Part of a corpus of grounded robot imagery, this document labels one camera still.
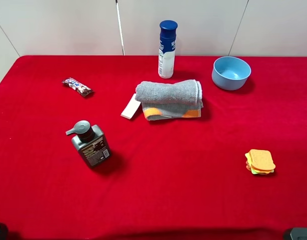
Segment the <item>folded grey orange towel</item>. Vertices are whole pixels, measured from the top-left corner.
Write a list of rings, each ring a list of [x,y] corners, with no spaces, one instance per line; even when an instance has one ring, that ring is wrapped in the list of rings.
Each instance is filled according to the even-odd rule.
[[[202,86],[195,79],[176,83],[142,81],[135,89],[135,100],[141,102],[148,121],[200,118],[204,107]]]

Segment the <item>black base right corner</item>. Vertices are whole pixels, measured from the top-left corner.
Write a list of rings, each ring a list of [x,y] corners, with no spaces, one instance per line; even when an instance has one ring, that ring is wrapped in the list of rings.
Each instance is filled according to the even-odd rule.
[[[283,234],[284,240],[307,240],[307,227],[293,227]]]

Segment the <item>blue capped white bottle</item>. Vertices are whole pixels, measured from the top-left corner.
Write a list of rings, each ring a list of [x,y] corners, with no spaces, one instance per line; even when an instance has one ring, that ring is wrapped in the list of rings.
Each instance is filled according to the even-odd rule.
[[[173,20],[164,20],[159,27],[158,75],[169,79],[174,73],[178,24]]]

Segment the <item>toy sandwich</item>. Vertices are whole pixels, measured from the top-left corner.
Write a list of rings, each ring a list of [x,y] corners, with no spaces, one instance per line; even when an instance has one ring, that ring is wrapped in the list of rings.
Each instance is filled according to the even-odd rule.
[[[276,165],[268,150],[251,149],[245,157],[246,168],[253,175],[268,175],[275,171]]]

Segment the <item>grey pump soap bottle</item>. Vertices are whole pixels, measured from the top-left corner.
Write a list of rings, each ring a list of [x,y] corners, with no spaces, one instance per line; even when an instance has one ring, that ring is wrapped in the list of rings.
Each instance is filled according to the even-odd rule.
[[[89,168],[112,155],[105,134],[97,124],[91,125],[87,120],[80,120],[65,134],[75,134],[71,142]]]

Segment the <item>white towel label tag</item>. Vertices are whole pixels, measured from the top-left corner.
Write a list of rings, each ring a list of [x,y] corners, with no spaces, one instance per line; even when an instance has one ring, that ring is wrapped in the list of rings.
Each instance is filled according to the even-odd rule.
[[[136,93],[134,93],[120,116],[130,120],[134,116],[140,105],[141,102],[136,100]]]

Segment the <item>light blue bowl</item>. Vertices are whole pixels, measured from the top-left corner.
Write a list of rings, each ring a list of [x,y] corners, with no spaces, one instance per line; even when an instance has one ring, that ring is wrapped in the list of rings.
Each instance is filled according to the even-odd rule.
[[[217,87],[235,91],[243,87],[251,73],[250,65],[244,60],[223,56],[214,61],[211,78]]]

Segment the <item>red velvet tablecloth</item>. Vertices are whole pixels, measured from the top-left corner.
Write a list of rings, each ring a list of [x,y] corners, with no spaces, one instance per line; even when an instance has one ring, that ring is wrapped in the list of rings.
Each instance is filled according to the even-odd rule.
[[[237,91],[214,57],[179,56],[170,83],[201,82],[200,118],[121,112],[156,56],[23,56],[0,83],[0,222],[11,239],[275,240],[307,227],[307,57],[247,57]],[[74,78],[94,93],[62,84]],[[111,156],[89,167],[66,135],[98,125]],[[245,154],[270,151],[252,174]]]

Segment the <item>brown chocolate bar wrapper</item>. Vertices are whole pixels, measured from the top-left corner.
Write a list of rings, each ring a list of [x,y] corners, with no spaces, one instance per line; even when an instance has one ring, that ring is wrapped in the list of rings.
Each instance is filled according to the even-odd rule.
[[[82,97],[87,97],[94,93],[94,91],[89,88],[88,86],[84,85],[83,83],[77,81],[76,79],[69,77],[62,81],[62,84],[65,86],[75,90],[78,92]]]

